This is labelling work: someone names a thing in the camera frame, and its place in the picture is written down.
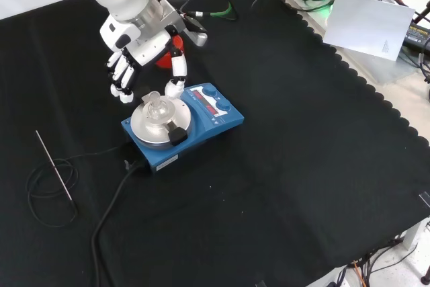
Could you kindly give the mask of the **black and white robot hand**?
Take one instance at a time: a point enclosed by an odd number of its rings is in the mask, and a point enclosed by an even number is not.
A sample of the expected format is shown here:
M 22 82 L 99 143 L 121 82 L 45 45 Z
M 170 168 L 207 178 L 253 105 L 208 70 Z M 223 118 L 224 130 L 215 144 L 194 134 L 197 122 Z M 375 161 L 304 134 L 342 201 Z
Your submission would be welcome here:
M 112 51 L 106 63 L 111 94 L 124 104 L 132 102 L 138 67 L 153 64 L 169 52 L 173 78 L 165 86 L 165 95 L 180 97 L 184 91 L 187 63 L 183 51 L 172 41 L 176 33 L 177 30 L 164 29 L 147 38 L 134 24 L 120 23 L 109 16 L 100 28 L 100 35 Z

